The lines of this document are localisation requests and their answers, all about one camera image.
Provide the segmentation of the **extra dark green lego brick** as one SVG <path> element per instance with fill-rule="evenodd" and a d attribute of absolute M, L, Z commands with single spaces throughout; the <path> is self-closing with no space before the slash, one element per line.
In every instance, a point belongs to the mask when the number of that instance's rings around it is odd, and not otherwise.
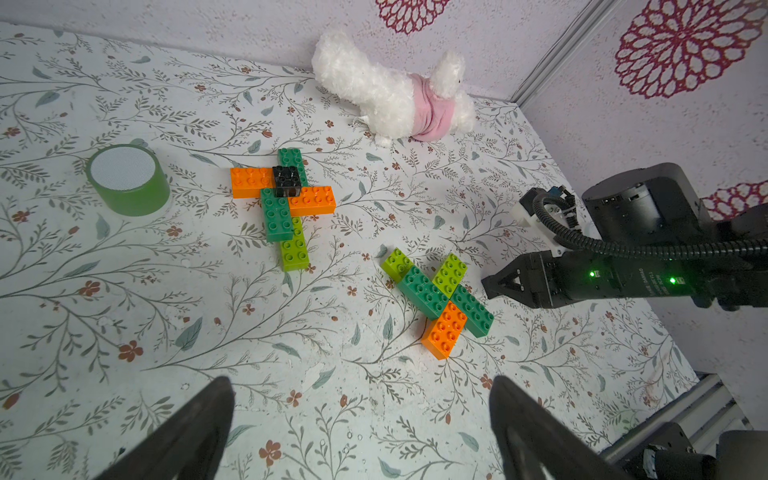
<path fill-rule="evenodd" d="M 438 319 L 448 304 L 448 297 L 416 266 L 412 266 L 397 284 L 398 289 L 428 320 Z"/>

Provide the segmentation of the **dark green lego brick back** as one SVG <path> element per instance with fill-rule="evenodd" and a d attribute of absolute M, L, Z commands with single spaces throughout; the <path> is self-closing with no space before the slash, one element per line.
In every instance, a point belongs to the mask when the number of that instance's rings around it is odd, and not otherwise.
<path fill-rule="evenodd" d="M 494 322 L 494 315 L 480 303 L 465 287 L 458 285 L 451 301 L 466 315 L 465 328 L 476 338 L 488 335 Z"/>

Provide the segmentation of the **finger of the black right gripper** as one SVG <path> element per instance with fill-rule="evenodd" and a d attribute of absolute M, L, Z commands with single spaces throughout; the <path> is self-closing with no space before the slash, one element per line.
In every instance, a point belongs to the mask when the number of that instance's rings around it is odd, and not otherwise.
<path fill-rule="evenodd" d="M 530 303 L 527 277 L 526 256 L 520 255 L 498 273 L 483 278 L 481 283 L 488 299 L 504 296 L 519 303 Z"/>

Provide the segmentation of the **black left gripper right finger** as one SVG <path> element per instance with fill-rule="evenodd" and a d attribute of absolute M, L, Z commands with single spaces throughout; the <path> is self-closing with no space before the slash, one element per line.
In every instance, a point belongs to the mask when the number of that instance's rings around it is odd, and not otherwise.
<path fill-rule="evenodd" d="M 508 479 L 627 479 L 523 389 L 497 376 L 489 395 L 491 429 Z"/>

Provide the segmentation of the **orange lego brick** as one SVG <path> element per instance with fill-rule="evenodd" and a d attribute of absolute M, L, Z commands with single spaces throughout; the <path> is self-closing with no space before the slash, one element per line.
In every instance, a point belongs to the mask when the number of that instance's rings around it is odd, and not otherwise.
<path fill-rule="evenodd" d="M 231 168 L 232 196 L 234 199 L 253 199 L 263 189 L 275 187 L 272 168 Z"/>
<path fill-rule="evenodd" d="M 449 301 L 436 319 L 428 323 L 421 338 L 422 345 L 438 360 L 450 357 L 468 317 Z"/>
<path fill-rule="evenodd" d="M 303 187 L 296 197 L 288 199 L 292 217 L 333 214 L 336 200 L 330 186 Z"/>

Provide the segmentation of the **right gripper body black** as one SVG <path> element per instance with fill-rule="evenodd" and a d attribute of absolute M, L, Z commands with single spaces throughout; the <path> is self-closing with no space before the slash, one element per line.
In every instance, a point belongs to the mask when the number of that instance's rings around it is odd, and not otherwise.
<path fill-rule="evenodd" d="M 514 261 L 514 299 L 555 309 L 587 300 L 689 297 L 708 308 L 704 274 L 681 261 L 606 257 L 588 252 L 524 254 Z"/>

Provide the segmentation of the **long lime green lego brick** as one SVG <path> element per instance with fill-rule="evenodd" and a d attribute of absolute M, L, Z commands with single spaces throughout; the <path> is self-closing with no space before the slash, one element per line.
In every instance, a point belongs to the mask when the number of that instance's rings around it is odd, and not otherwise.
<path fill-rule="evenodd" d="M 293 236 L 280 243 L 283 270 L 304 270 L 309 266 L 309 254 L 300 217 L 292 218 Z"/>

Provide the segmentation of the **dark green lego brick front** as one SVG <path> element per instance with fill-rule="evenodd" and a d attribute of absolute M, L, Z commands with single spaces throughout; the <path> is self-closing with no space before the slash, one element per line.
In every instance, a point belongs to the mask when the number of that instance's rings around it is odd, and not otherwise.
<path fill-rule="evenodd" d="M 260 200 L 265 219 L 266 240 L 272 243 L 291 240 L 294 228 L 288 200 L 278 197 L 272 188 L 261 189 Z"/>

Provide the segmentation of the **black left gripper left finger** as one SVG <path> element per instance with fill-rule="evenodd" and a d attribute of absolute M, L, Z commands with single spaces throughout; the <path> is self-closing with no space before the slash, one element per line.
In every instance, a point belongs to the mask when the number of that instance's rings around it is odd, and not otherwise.
<path fill-rule="evenodd" d="M 212 479 L 232 424 L 235 393 L 215 378 L 100 479 Z"/>

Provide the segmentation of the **black small lego piece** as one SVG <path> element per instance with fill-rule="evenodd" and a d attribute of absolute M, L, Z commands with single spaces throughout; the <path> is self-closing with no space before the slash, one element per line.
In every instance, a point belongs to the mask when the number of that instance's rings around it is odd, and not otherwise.
<path fill-rule="evenodd" d="M 275 166 L 274 195 L 278 198 L 295 198 L 301 195 L 303 184 L 300 172 L 295 166 Z"/>

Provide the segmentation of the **lime lego brick back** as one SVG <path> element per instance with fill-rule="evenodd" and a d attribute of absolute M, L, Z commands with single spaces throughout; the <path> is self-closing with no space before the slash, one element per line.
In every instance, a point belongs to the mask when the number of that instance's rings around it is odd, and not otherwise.
<path fill-rule="evenodd" d="M 467 265 L 455 254 L 449 254 L 432 279 L 432 283 L 450 299 L 461 284 Z"/>

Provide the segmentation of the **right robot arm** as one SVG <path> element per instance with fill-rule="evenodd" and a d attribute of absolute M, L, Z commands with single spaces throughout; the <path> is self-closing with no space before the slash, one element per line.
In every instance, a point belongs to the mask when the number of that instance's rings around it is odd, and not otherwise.
<path fill-rule="evenodd" d="M 545 251 L 518 256 L 483 280 L 489 298 L 532 309 L 581 301 L 688 297 L 726 311 L 767 304 L 767 209 L 713 220 L 674 163 L 627 171 L 588 189 L 582 202 L 597 229 L 585 235 L 577 199 L 564 188 L 534 188 L 526 214 L 553 236 Z M 587 447 L 509 378 L 495 379 L 491 427 L 509 479 L 721 479 L 718 458 L 663 439 L 611 464 Z"/>

